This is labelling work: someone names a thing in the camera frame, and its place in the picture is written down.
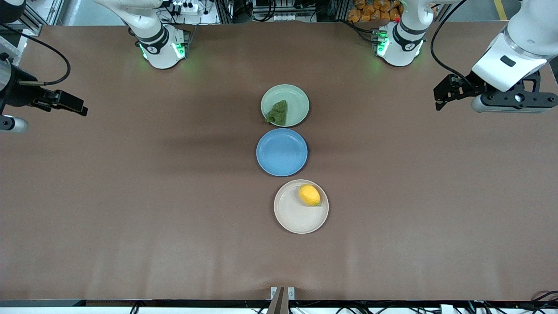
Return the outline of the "green lettuce leaf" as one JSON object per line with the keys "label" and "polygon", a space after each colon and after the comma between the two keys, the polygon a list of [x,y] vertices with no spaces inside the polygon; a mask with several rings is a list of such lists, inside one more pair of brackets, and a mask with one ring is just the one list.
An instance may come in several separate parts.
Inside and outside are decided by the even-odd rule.
{"label": "green lettuce leaf", "polygon": [[286,100],[275,103],[265,116],[265,121],[277,126],[285,126],[288,113]]}

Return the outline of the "yellow lemon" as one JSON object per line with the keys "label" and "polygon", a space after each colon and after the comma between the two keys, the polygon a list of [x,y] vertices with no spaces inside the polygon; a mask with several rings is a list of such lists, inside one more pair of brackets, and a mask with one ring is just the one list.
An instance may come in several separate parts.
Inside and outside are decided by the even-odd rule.
{"label": "yellow lemon", "polygon": [[299,198],[305,205],[319,206],[321,203],[321,195],[318,189],[312,184],[304,184],[299,187]]}

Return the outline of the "orange packaged goods pile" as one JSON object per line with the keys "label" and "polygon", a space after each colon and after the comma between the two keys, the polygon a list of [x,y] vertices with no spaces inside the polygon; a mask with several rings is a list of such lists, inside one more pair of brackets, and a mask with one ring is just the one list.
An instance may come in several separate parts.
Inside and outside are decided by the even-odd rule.
{"label": "orange packaged goods pile", "polygon": [[369,22],[371,20],[399,21],[405,9],[400,0],[351,0],[347,20]]}

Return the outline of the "white power strip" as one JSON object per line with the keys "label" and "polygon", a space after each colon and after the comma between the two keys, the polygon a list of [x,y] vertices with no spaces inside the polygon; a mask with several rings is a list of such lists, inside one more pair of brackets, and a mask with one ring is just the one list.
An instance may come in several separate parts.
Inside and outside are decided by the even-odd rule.
{"label": "white power strip", "polygon": [[199,4],[194,0],[172,0],[170,8],[177,15],[197,15],[200,10]]}

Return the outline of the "green round plate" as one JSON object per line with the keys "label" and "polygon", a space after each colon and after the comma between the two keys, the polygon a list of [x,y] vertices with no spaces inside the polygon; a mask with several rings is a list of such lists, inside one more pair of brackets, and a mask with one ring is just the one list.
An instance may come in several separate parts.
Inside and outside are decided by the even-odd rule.
{"label": "green round plate", "polygon": [[286,125],[281,127],[293,127],[307,117],[310,111],[310,100],[306,93],[292,84],[279,84],[265,92],[261,100],[260,108],[264,121],[272,106],[281,100],[286,100],[288,105]]}

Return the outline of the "blue round plate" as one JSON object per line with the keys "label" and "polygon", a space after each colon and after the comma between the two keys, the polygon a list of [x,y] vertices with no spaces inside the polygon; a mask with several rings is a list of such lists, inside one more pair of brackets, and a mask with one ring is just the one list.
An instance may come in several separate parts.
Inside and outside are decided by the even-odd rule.
{"label": "blue round plate", "polygon": [[275,177],[288,177],[301,171],[308,154],[305,139],[296,131],[285,128],[265,133],[255,150],[259,166]]}

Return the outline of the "dark equipment rack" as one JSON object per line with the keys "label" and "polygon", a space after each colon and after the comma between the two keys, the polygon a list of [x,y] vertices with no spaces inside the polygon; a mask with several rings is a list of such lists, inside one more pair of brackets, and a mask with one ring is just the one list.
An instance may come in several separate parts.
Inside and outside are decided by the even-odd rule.
{"label": "dark equipment rack", "polygon": [[353,0],[211,0],[220,24],[246,22],[340,22]]}

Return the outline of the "beige round plate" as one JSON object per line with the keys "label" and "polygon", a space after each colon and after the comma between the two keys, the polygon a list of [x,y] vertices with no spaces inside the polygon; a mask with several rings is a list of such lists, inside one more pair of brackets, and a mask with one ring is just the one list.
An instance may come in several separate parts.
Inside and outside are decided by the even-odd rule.
{"label": "beige round plate", "polygon": [[[315,191],[307,204],[300,192]],[[313,181],[297,179],[285,183],[276,193],[273,211],[278,223],[293,234],[311,234],[323,226],[329,215],[329,199]]]}

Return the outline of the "aluminium frame profile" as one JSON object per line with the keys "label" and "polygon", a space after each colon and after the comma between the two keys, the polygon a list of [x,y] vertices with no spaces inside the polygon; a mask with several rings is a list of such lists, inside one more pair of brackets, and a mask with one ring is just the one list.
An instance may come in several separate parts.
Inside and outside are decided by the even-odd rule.
{"label": "aluminium frame profile", "polygon": [[61,24],[61,13],[67,0],[26,0],[20,24],[33,34],[40,34],[44,25]]}

